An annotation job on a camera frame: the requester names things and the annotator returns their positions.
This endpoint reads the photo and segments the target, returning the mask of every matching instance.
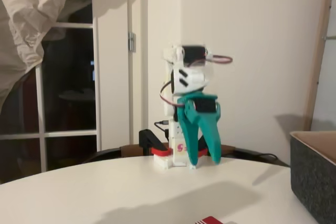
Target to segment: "gray fabric box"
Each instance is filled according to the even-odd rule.
[[[336,132],[292,132],[291,187],[319,224],[336,224]]]

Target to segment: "3d printed robot arm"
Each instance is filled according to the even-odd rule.
[[[173,149],[173,166],[179,166],[175,158],[176,142],[185,142],[190,163],[198,161],[198,129],[201,129],[213,161],[218,164],[221,143],[217,128],[220,105],[217,96],[204,94],[203,88],[209,83],[203,66],[205,62],[231,63],[227,56],[213,56],[204,46],[175,46],[165,51],[167,83],[160,92],[165,101],[165,115],[169,120],[170,147]],[[171,85],[171,94],[163,95]]]

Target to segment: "red base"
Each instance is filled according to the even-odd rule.
[[[169,155],[172,155],[173,149],[169,148],[166,151],[160,151],[155,148],[152,148],[152,154],[159,156],[159,157],[167,157]],[[204,149],[198,152],[198,157],[206,156],[208,154],[208,149]]]
[[[169,155],[172,155],[173,149],[169,148],[167,151],[159,151],[155,148],[152,148],[152,154],[159,156],[159,157],[167,157]]]

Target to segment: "white table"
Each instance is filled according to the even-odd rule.
[[[316,224],[290,188],[290,170],[222,159],[160,170],[152,157],[73,166],[0,185],[3,224]]]

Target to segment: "red wire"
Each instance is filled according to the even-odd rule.
[[[198,63],[198,62],[204,62],[204,61],[209,61],[209,62],[216,63],[216,64],[230,64],[230,63],[233,61],[233,59],[232,59],[232,57],[230,57],[230,56],[213,55],[213,59],[212,59],[212,60],[206,60],[206,59],[195,60],[195,61],[191,62],[191,63],[188,65],[188,67],[190,67],[191,65],[196,64],[196,63]],[[166,103],[168,103],[169,105],[171,105],[171,106],[175,106],[175,107],[184,107],[184,104],[181,104],[181,103],[174,103],[174,102],[172,102],[172,101],[169,101],[169,100],[167,100],[167,99],[162,95],[163,90],[164,90],[168,85],[170,85],[171,83],[172,83],[172,82],[169,81],[169,82],[167,82],[167,83],[165,83],[165,84],[163,85],[163,87],[161,88],[161,91],[160,91],[160,98],[161,98],[163,101],[165,101]]]
[[[168,103],[169,105],[171,105],[171,106],[175,106],[175,107],[184,107],[184,104],[182,104],[182,103],[174,103],[174,102],[172,102],[172,101],[169,101],[169,100],[167,100],[167,99],[162,95],[163,90],[164,90],[166,87],[168,87],[171,83],[172,83],[172,82],[169,81],[169,82],[167,82],[167,83],[165,83],[165,84],[163,85],[163,87],[162,87],[161,90],[160,90],[160,98],[161,98],[163,101],[165,101],[166,103]]]
[[[231,62],[233,62],[233,59],[230,56],[220,56],[220,55],[213,55],[214,59],[222,59],[222,60],[206,60],[206,59],[200,59],[200,60],[195,60],[193,62],[191,62],[188,67],[190,67],[191,65],[194,65],[196,63],[199,62],[204,62],[204,61],[208,61],[208,62],[212,62],[212,63],[216,63],[216,64],[230,64]]]
[[[214,59],[222,59],[222,60],[213,60],[212,59],[212,60],[208,60],[208,61],[213,62],[213,63],[217,63],[217,64],[230,64],[233,61],[232,57],[230,57],[230,56],[214,55],[213,58]]]

